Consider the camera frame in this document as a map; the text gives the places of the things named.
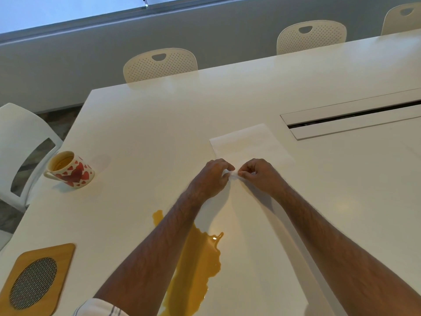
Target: forearm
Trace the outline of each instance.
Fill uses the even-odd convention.
[[[201,206],[191,193],[184,192],[94,297],[121,308],[130,316],[155,316]]]
[[[350,316],[421,314],[421,297],[407,283],[334,228],[283,179],[274,198]]]

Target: chair handle hole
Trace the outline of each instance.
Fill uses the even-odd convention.
[[[298,31],[300,31],[300,33],[302,33],[302,34],[306,34],[306,33],[310,32],[311,30],[313,30],[313,26],[311,26],[311,25],[303,26],[302,28],[298,29]]]
[[[400,11],[400,14],[402,15],[402,16],[407,16],[407,15],[410,15],[411,13],[412,13],[412,11],[414,10],[414,8],[413,7],[409,7],[408,9],[403,9],[403,10],[401,10]]]
[[[167,57],[167,55],[165,53],[152,55],[152,59],[155,60],[155,61],[162,61],[166,57]]]

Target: person's right arm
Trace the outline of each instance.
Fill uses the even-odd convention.
[[[271,164],[263,159],[252,159],[238,174],[284,208],[349,316],[421,315],[420,295],[339,232],[293,190]]]

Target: yellow-brown spill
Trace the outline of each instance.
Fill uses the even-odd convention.
[[[152,217],[155,226],[164,218],[161,210]],[[160,316],[192,316],[198,311],[208,291],[209,277],[221,270],[221,252],[216,246],[223,235],[209,236],[193,224],[163,301],[165,310]]]

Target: mug handle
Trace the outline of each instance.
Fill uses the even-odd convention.
[[[52,175],[50,173],[50,171],[45,171],[43,174],[48,179],[52,179],[52,180],[56,180],[56,181],[61,181],[61,179],[58,179],[57,177],[55,177],[54,175]]]

